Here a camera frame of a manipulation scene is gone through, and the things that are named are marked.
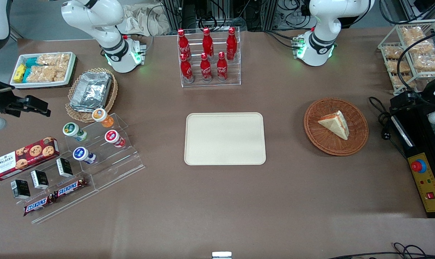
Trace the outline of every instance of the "black small box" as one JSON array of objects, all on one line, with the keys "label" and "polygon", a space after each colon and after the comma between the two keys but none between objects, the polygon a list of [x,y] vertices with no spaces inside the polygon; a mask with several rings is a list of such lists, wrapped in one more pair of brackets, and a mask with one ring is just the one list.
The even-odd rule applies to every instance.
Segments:
[{"label": "black small box", "polygon": [[14,198],[27,199],[30,197],[27,181],[14,180],[11,182],[11,189],[13,190]]},{"label": "black small box", "polygon": [[56,163],[58,164],[58,170],[60,175],[62,175],[63,177],[73,176],[71,163],[67,159],[59,158],[56,160]]},{"label": "black small box", "polygon": [[33,186],[37,189],[46,190],[49,187],[48,177],[46,177],[46,173],[38,170],[33,170],[30,172],[32,176]]}]

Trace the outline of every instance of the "power switch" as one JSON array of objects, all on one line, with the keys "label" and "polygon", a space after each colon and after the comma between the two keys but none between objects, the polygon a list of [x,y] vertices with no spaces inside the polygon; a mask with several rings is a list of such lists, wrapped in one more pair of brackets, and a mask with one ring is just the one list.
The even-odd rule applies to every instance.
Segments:
[{"label": "power switch", "polygon": [[421,159],[417,159],[416,161],[411,163],[411,169],[418,173],[424,173],[427,170],[427,165]]},{"label": "power switch", "polygon": [[435,194],[434,193],[427,193],[427,199],[431,200],[435,198]]}]

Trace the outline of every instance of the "sandwich slice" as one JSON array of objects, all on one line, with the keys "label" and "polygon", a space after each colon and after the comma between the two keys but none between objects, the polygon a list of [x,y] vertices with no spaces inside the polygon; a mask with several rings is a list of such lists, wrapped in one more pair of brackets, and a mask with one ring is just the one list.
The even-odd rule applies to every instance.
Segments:
[{"label": "sandwich slice", "polygon": [[344,115],[340,110],[336,113],[321,117],[318,123],[342,139],[349,139],[349,127],[347,126]]}]

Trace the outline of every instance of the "red cookie box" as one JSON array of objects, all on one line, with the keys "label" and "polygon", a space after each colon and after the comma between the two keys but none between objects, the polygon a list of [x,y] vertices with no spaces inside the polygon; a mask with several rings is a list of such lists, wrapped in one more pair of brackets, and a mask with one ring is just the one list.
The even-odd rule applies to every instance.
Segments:
[{"label": "red cookie box", "polygon": [[46,137],[0,157],[0,181],[59,156],[58,142]]}]

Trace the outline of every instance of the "yellow snack box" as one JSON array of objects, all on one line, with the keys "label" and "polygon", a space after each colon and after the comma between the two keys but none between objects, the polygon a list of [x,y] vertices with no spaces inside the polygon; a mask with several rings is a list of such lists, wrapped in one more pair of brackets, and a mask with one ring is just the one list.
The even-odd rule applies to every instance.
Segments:
[{"label": "yellow snack box", "polygon": [[27,67],[24,64],[20,64],[16,72],[14,73],[13,81],[15,81],[16,83],[21,83],[22,79],[24,78],[24,73],[26,69]]}]

